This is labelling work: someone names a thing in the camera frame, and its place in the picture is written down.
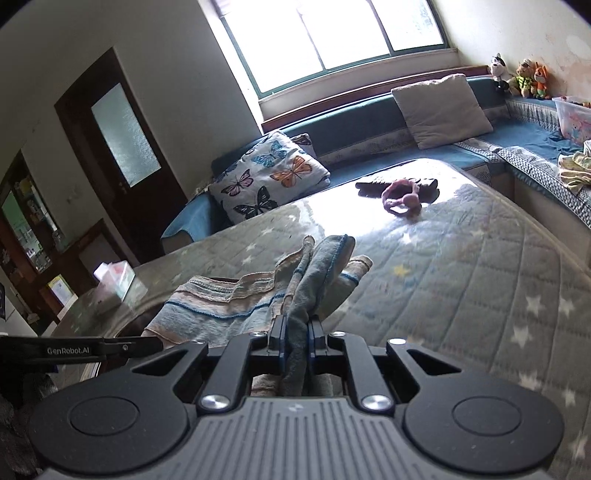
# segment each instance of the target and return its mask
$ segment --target tissue box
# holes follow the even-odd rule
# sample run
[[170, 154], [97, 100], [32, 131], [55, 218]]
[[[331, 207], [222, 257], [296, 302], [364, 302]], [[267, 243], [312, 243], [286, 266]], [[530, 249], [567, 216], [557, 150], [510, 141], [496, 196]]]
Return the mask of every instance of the tissue box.
[[101, 264], [95, 270], [100, 281], [93, 295], [98, 313], [107, 312], [121, 304], [134, 280], [135, 272], [127, 262]]

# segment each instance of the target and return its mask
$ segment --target white pillow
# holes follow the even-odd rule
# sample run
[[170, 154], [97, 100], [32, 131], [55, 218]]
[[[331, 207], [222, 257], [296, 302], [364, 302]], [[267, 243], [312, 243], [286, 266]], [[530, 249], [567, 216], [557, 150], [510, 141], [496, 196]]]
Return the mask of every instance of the white pillow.
[[257, 143], [209, 186], [232, 223], [289, 203], [330, 173], [277, 131]]
[[493, 131], [463, 74], [398, 87], [392, 95], [421, 150]]

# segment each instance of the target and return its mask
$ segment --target frosted glass panel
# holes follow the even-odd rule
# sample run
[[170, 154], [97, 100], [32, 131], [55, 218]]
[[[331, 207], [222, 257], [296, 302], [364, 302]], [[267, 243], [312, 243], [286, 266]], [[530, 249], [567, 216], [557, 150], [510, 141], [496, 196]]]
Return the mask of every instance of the frosted glass panel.
[[130, 187], [160, 169], [120, 83], [93, 105], [92, 114]]

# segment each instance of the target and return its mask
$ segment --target stuffed toy fox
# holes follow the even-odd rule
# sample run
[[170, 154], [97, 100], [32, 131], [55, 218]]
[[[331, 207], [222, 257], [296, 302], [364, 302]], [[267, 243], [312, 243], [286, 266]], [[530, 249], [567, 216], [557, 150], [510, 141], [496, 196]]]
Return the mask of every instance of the stuffed toy fox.
[[548, 95], [548, 70], [544, 65], [535, 63], [534, 82], [531, 84], [531, 93], [539, 100], [550, 100]]

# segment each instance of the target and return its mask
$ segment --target wall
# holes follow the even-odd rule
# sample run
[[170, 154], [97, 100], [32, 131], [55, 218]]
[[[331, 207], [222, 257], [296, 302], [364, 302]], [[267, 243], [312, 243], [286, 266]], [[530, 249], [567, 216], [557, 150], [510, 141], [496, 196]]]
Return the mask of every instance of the wall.
[[294, 108], [308, 105], [316, 100], [373, 83], [417, 73], [432, 72], [433, 70], [452, 69], [462, 65], [464, 64], [461, 63], [460, 56], [455, 48], [401, 55], [309, 80], [263, 98], [259, 101], [259, 104], [262, 115], [267, 120]]
[[9, 298], [6, 299], [6, 320], [0, 319], [0, 333], [18, 336], [37, 336], [31, 326], [12, 305]]
[[513, 72], [524, 59], [544, 63], [551, 95], [591, 98], [591, 27], [561, 0], [434, 0], [463, 64], [501, 53]]
[[[188, 197], [210, 178], [212, 160], [259, 135], [196, 0], [61, 0], [60, 8], [51, 6], [51, 0], [33, 0], [7, 24], [9, 29], [0, 30], [0, 61], [12, 72], [0, 90], [0, 176], [22, 148], [47, 207], [68, 238], [106, 213], [53, 105], [109, 47], [115, 47], [142, 113]], [[36, 35], [36, 28], [43, 34]], [[14, 54], [19, 49], [21, 56]]]

